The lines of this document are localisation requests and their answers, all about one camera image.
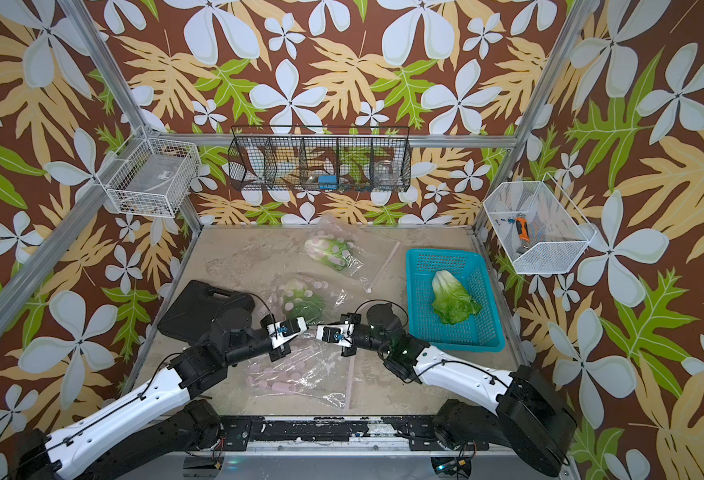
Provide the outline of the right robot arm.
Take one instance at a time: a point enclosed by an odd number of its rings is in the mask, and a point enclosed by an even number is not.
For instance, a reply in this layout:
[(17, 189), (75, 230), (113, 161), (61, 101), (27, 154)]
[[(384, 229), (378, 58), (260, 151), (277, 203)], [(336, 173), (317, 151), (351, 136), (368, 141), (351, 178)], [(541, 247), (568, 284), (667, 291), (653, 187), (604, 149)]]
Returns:
[(526, 365), (514, 371), (493, 369), (451, 356), (406, 333), (389, 302), (372, 306), (367, 315), (342, 315), (341, 330), (332, 340), (345, 356), (359, 349), (376, 352), (385, 369), (405, 384), (454, 393), (433, 418), (442, 445), (505, 446), (553, 478), (568, 465), (579, 419), (538, 371)]

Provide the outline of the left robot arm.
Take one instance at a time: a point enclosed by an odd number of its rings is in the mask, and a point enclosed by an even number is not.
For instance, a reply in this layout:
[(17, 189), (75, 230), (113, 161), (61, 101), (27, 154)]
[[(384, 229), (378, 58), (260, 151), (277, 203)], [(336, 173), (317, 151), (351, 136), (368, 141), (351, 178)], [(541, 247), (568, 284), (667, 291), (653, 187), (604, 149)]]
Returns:
[(169, 358), (134, 391), (50, 434), (34, 430), (6, 477), (75, 479), (156, 418), (224, 381), (231, 367), (261, 355), (273, 361), (284, 357), (289, 342), (306, 330), (302, 317), (278, 322), (272, 315), (255, 330), (249, 311), (227, 310), (194, 345)]

